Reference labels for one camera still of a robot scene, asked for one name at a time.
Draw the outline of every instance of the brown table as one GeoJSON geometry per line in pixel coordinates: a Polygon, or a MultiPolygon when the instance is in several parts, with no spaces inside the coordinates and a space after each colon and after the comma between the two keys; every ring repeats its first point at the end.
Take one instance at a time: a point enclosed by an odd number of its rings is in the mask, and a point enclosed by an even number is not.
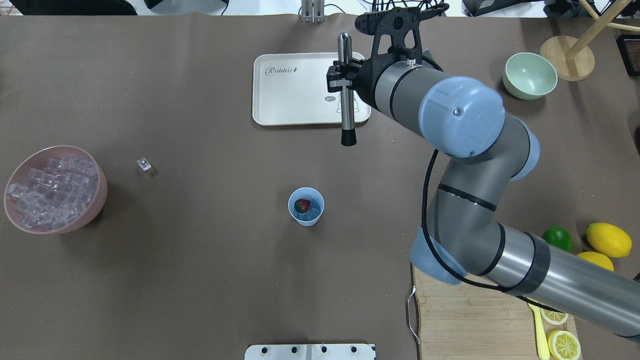
{"type": "MultiPolygon", "coordinates": [[[[592,221],[640,234],[640,86],[616,33],[593,42],[591,77],[561,81],[544,99],[519,101],[499,83],[511,54],[588,25],[422,25],[445,70],[498,88],[540,139],[538,168],[509,188],[499,220],[538,234],[563,225],[578,249],[592,221]]],[[[347,15],[320,26],[294,15],[0,18],[0,183],[63,143],[89,151],[109,183],[101,218],[74,233],[31,236],[0,219],[0,357],[241,359],[250,344],[325,341],[416,359],[404,302],[432,148],[379,114],[350,149],[337,127],[251,118],[256,57],[334,51],[341,31],[354,51],[370,51],[347,15]],[[154,174],[137,167],[142,156],[154,174]],[[326,201],[311,228],[285,209],[300,186],[326,201]]],[[[638,259],[634,249],[616,271],[632,277],[638,259]]],[[[637,357],[637,345],[577,323],[585,359],[637,357]]]]}

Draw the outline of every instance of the white metal plate with holes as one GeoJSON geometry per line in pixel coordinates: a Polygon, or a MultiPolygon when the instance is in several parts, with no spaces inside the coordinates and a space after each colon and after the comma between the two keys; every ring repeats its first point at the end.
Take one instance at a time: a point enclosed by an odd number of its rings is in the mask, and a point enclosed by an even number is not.
{"type": "Polygon", "coordinates": [[[376,345],[304,344],[252,345],[244,360],[375,360],[376,345]]]}
{"type": "MultiPolygon", "coordinates": [[[[356,59],[364,56],[353,53],[356,59]]],[[[338,53],[265,54],[253,63],[254,121],[263,126],[340,124],[340,93],[326,90],[326,72],[338,53]]],[[[355,122],[371,107],[354,94],[355,122]]]]}

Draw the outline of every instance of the pink bowl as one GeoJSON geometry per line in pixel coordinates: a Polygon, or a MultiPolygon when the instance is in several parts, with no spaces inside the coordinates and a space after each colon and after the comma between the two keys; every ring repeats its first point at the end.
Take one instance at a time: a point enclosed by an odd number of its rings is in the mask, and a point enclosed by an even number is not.
{"type": "Polygon", "coordinates": [[[36,152],[34,155],[31,155],[27,160],[25,160],[16,171],[13,172],[11,178],[9,179],[9,183],[6,185],[4,189],[4,211],[6,212],[6,216],[9,217],[11,223],[15,225],[18,229],[22,231],[26,231],[31,234],[62,234],[68,233],[69,231],[77,230],[86,224],[89,224],[91,220],[93,220],[102,207],[104,206],[104,201],[107,199],[107,179],[104,177],[104,173],[100,168],[100,165],[95,161],[95,159],[89,155],[88,152],[80,149],[79,147],[69,146],[69,145],[59,145],[54,147],[49,147],[44,150],[36,152]],[[93,161],[98,166],[98,188],[95,191],[95,196],[89,206],[87,206],[86,211],[80,215],[75,221],[69,223],[67,226],[62,227],[58,230],[53,231],[39,231],[35,229],[25,229],[20,226],[22,215],[15,210],[16,202],[11,200],[11,195],[9,195],[9,186],[13,183],[19,183],[22,181],[28,174],[29,170],[32,168],[35,169],[43,169],[47,166],[47,163],[51,158],[62,159],[65,156],[75,156],[78,158],[85,158],[93,161]]]}

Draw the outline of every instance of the mint green bowl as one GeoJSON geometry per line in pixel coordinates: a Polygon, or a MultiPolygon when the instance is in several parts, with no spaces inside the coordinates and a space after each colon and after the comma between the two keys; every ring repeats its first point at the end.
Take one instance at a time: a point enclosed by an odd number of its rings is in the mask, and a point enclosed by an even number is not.
{"type": "Polygon", "coordinates": [[[504,87],[511,95],[533,100],[556,88],[558,75],[554,66],[534,53],[518,53],[507,60],[502,75],[504,87]]]}

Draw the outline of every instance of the bowl of ice cubes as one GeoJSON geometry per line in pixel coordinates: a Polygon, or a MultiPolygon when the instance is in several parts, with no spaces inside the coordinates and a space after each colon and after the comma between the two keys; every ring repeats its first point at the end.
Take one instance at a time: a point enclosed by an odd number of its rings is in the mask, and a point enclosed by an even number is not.
{"type": "Polygon", "coordinates": [[[9,179],[4,210],[31,234],[61,234],[93,220],[107,197],[102,169],[88,152],[69,145],[38,151],[9,179]]]}

